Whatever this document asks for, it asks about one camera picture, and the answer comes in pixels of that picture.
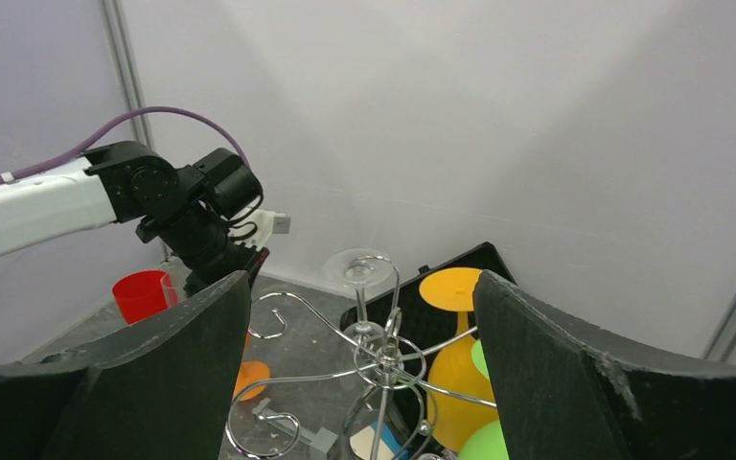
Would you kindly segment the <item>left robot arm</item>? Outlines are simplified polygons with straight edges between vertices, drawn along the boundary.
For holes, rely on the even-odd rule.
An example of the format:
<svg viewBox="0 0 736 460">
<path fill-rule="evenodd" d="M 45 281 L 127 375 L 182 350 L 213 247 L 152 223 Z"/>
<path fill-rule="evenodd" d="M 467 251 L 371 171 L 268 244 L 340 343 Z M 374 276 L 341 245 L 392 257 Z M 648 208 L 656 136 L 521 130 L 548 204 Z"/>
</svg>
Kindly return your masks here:
<svg viewBox="0 0 736 460">
<path fill-rule="evenodd" d="M 244 161 L 215 149 L 174 167 L 124 141 L 0 184 L 0 256 L 80 231 L 134 221 L 142 242 L 161 240 L 188 268 L 192 296 L 236 271 L 256 277 L 265 244 L 287 223 L 262 209 L 264 191 Z"/>
</svg>

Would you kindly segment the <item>clear wine glass back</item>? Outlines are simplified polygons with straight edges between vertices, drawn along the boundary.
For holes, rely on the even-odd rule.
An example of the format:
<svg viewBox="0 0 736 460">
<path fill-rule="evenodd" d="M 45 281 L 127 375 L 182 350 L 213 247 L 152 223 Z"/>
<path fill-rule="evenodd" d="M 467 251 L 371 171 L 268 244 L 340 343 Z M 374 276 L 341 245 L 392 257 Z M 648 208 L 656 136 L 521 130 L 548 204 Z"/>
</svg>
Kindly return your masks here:
<svg viewBox="0 0 736 460">
<path fill-rule="evenodd" d="M 390 258 L 383 252 L 368 247 L 352 247 L 333 254 L 323 266 L 326 276 L 342 287 L 350 288 L 356 297 L 356 322 L 344 334 L 357 345 L 360 358 L 367 358 L 374 346 L 373 340 L 381 335 L 382 327 L 368 318 L 367 293 L 381 285 L 392 273 Z"/>
</svg>

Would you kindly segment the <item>yellow wine glass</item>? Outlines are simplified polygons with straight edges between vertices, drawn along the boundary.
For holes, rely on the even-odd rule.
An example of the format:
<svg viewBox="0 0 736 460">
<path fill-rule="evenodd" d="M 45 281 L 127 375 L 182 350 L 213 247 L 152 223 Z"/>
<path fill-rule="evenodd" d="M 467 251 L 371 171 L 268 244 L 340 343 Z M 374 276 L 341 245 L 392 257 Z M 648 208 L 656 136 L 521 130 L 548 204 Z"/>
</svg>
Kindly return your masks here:
<svg viewBox="0 0 736 460">
<path fill-rule="evenodd" d="M 428 275 L 420 284 L 422 298 L 432 307 L 456 314 L 457 325 L 451 336 L 466 332 L 469 314 L 474 312 L 472 292 L 481 270 L 452 267 Z M 427 382 L 455 393 L 492 401 L 490 382 L 472 362 L 472 346 L 476 340 L 467 335 L 439 351 L 427 376 Z M 437 417 L 433 431 L 435 441 L 447 449 L 459 451 L 482 426 L 497 419 L 494 408 L 436 393 L 435 403 L 427 407 L 427 417 Z"/>
</svg>

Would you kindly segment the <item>green wine glass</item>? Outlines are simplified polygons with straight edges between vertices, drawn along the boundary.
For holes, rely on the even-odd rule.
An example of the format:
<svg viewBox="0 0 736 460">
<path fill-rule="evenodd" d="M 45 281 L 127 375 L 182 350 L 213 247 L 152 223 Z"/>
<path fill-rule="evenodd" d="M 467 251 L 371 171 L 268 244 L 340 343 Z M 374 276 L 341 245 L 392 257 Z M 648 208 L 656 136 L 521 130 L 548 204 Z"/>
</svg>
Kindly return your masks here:
<svg viewBox="0 0 736 460">
<path fill-rule="evenodd" d="M 471 358 L 475 368 L 487 380 L 490 380 L 489 371 L 483 353 L 482 344 L 479 340 L 471 349 Z M 499 420 L 490 422 L 478 430 L 469 438 L 460 450 L 458 460 L 509 460 L 503 430 Z"/>
</svg>

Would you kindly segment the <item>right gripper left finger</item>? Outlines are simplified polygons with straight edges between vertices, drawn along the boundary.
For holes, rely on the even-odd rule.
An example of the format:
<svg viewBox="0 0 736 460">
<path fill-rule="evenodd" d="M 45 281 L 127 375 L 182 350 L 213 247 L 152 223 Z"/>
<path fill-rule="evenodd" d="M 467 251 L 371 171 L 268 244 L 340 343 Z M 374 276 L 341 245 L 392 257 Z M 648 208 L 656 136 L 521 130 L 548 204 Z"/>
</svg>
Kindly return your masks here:
<svg viewBox="0 0 736 460">
<path fill-rule="evenodd" d="M 215 459 L 250 319 L 238 271 L 37 363 L 0 365 L 0 459 Z"/>
</svg>

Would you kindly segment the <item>red wine glass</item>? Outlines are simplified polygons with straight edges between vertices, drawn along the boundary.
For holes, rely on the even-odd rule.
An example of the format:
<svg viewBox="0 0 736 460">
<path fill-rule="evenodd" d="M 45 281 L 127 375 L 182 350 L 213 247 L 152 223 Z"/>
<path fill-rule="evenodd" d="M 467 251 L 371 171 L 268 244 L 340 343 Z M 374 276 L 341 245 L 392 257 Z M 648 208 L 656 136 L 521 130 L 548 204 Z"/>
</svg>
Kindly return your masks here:
<svg viewBox="0 0 736 460">
<path fill-rule="evenodd" d="M 160 287 L 165 273 L 158 269 L 140 271 L 127 275 L 113 286 L 113 299 L 128 325 L 167 309 Z"/>
</svg>

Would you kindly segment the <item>clear wine glass front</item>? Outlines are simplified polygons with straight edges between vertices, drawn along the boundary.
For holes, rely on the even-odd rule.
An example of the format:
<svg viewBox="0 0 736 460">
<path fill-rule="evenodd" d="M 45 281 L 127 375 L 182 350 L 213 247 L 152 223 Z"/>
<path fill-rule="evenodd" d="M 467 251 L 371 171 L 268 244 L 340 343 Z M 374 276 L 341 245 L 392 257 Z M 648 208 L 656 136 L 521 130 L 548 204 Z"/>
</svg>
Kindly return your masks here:
<svg viewBox="0 0 736 460">
<path fill-rule="evenodd" d="M 175 307 L 181 302 L 181 290 L 173 282 L 169 273 L 165 273 L 160 279 L 160 287 L 167 309 Z"/>
</svg>

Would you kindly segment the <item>clear wine glass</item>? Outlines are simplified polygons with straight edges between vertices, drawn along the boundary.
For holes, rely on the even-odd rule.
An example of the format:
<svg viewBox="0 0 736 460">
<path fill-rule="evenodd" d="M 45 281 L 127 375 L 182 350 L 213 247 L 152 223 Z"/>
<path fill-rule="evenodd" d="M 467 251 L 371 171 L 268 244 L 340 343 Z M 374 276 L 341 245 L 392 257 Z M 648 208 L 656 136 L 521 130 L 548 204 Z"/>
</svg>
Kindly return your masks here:
<svg viewBox="0 0 736 460">
<path fill-rule="evenodd" d="M 169 273 L 165 273 L 160 279 L 160 287 L 167 309 L 175 307 L 181 302 L 181 290 L 173 282 Z"/>
<path fill-rule="evenodd" d="M 381 335 L 382 327 L 368 318 L 367 293 L 381 285 L 392 273 L 390 258 L 383 252 L 368 247 L 352 247 L 333 254 L 323 266 L 326 276 L 342 287 L 350 288 L 356 297 L 356 322 L 344 334 L 357 345 L 360 358 L 367 358 L 374 346 L 373 340 Z"/>
</svg>

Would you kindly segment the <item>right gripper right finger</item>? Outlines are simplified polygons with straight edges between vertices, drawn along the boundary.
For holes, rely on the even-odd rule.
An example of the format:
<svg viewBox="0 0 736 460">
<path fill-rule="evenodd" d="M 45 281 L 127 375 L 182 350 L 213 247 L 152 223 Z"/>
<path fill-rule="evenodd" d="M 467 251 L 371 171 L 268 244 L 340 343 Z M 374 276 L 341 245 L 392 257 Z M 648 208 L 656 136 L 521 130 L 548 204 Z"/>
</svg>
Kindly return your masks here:
<svg viewBox="0 0 736 460">
<path fill-rule="evenodd" d="M 736 459 L 736 364 L 612 333 L 484 271 L 479 338 L 513 459 Z"/>
</svg>

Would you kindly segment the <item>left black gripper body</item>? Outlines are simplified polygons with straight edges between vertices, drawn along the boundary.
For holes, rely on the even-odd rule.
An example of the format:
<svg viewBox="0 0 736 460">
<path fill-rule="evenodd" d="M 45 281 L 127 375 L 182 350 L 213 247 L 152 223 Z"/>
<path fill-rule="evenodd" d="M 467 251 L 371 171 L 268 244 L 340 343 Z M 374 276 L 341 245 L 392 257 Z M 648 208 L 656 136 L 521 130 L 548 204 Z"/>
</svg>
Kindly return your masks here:
<svg viewBox="0 0 736 460">
<path fill-rule="evenodd" d="M 252 288 L 270 251 L 233 243 L 231 239 L 214 255 L 194 256 L 183 260 L 190 273 L 186 278 L 186 295 L 195 295 L 208 286 L 236 271 L 245 271 Z"/>
</svg>

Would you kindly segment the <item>orange wine glass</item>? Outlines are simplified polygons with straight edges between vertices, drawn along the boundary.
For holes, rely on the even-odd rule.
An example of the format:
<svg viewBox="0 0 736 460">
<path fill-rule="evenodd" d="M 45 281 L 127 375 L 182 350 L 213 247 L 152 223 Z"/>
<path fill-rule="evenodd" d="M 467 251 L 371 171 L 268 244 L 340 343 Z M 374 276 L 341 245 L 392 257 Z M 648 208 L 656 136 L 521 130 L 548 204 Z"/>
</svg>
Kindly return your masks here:
<svg viewBox="0 0 736 460">
<path fill-rule="evenodd" d="M 254 386 L 246 392 L 244 392 L 244 389 L 255 381 L 269 379 L 270 375 L 270 369 L 264 362 L 259 360 L 243 361 L 238 372 L 233 396 L 239 397 L 241 401 L 258 397 L 265 391 L 265 385 Z"/>
</svg>

